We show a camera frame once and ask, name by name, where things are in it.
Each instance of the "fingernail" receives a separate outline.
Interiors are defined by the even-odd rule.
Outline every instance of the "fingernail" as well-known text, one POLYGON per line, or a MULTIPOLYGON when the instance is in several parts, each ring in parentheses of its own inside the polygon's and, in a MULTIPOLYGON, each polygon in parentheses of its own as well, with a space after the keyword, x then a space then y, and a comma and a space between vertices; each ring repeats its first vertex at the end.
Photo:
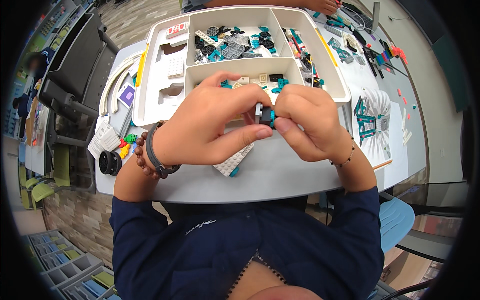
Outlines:
POLYGON ((266 139, 267 137, 271 137, 272 134, 268 129, 262 129, 259 132, 257 132, 257 138, 260 140, 266 139))
POLYGON ((292 122, 289 122, 287 119, 277 119, 275 121, 275 129, 280 133, 286 133, 290 128, 292 128, 292 122))

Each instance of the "lego storage box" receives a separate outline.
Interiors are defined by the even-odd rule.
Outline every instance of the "lego storage box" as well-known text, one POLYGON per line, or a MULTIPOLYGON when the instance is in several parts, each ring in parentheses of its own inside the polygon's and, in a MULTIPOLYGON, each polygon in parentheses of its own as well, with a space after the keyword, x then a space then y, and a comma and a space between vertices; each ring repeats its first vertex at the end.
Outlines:
MULTIPOLYGON (((293 28, 295 33, 300 34, 319 79, 324 80, 324 89, 337 105, 340 107, 349 102, 350 92, 340 69, 332 62, 326 49, 328 45, 307 12, 277 6, 222 7, 179 15, 152 26, 136 80, 134 124, 149 130, 159 120, 169 120, 195 86, 219 70, 240 73, 249 77, 250 83, 259 85, 260 74, 281 74, 289 84, 308 85, 299 68, 300 60, 296 59, 294 48, 289 45, 282 28, 293 28), (176 27, 177 31, 174 30, 177 35, 168 35, 176 25, 180 25, 176 27), (267 27, 268 39, 275 44, 275 49, 270 50, 271 55, 267 53, 263 57, 224 58, 199 63, 196 61, 199 55, 196 32, 201 31, 205 36, 204 33, 212 26, 239 29, 244 36, 258 35, 262 32, 260 27, 267 27)), ((270 87, 275 83, 269 80, 265 84, 270 87)), ((270 92, 269 96, 274 102, 276 95, 270 92)))

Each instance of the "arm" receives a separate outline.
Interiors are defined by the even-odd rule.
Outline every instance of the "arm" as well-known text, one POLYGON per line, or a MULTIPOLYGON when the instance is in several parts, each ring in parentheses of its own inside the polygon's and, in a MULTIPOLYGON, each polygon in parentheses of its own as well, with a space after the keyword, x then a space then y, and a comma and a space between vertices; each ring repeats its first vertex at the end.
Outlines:
POLYGON ((340 8, 335 0, 212 0, 204 4, 208 8, 230 5, 276 5, 306 7, 314 12, 331 15, 340 8))
MULTIPOLYGON (((301 159, 330 159, 338 165, 347 162, 352 139, 340 125, 336 103, 327 92, 289 84, 277 98, 275 113, 279 116, 275 128, 301 159)), ((347 192, 366 191, 377 185, 370 162, 356 145, 351 160, 336 169, 347 192)))
MULTIPOLYGON (((162 164, 220 164, 254 141, 272 136, 270 127, 254 124, 249 118, 248 113, 256 103, 272 106, 259 86, 249 84, 234 90, 218 88, 226 79, 239 78, 239 74, 217 72, 188 95, 174 116, 153 136, 154 153, 162 164), (245 114, 247 126, 224 134, 225 124, 239 113, 245 114)), ((144 175, 137 165, 137 160, 145 160, 147 167, 155 169, 147 157, 145 145, 140 149, 135 153, 141 152, 141 155, 130 157, 115 181, 115 197, 126 202, 150 200, 158 184, 158 180, 144 175)))

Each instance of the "purple card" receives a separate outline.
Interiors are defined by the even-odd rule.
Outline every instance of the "purple card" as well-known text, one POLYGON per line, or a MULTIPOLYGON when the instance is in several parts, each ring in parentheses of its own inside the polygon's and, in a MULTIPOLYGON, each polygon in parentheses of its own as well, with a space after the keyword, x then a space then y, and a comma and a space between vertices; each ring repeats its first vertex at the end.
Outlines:
POLYGON ((135 95, 135 88, 130 83, 125 83, 119 91, 118 100, 126 107, 130 107, 133 103, 133 96, 135 95))

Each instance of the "floor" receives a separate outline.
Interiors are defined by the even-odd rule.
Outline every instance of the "floor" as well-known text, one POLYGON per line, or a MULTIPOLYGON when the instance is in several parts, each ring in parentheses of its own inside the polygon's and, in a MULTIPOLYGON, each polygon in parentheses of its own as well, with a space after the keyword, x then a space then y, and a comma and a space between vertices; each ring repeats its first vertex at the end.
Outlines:
MULTIPOLYGON (((178 0, 131 0, 117 9, 109 2, 98 10, 102 22, 107 26, 107 34, 120 48, 124 48, 145 39, 154 23, 179 14, 180 5, 178 0)), ((79 125, 80 134, 86 136, 90 125, 91 120, 82 119, 79 125)), ((87 166, 85 155, 80 153, 77 158, 80 170, 89 172, 88 167, 82 168, 87 166)), ((79 179, 79 182, 88 184, 88 180, 83 178, 79 179)), ((423 171, 399 184, 394 193, 400 194, 414 184, 424 182, 423 171)), ((311 195, 306 212, 325 223, 326 214, 318 212, 314 206, 318 200, 318 195, 311 195)), ((59 192, 44 200, 43 214, 47 230, 60 229, 79 249, 103 259, 105 265, 112 267, 113 230, 108 223, 112 210, 111 202, 111 196, 100 193, 92 195, 82 192, 59 192)), ((156 210, 168 215, 160 203, 153 205, 156 210)))

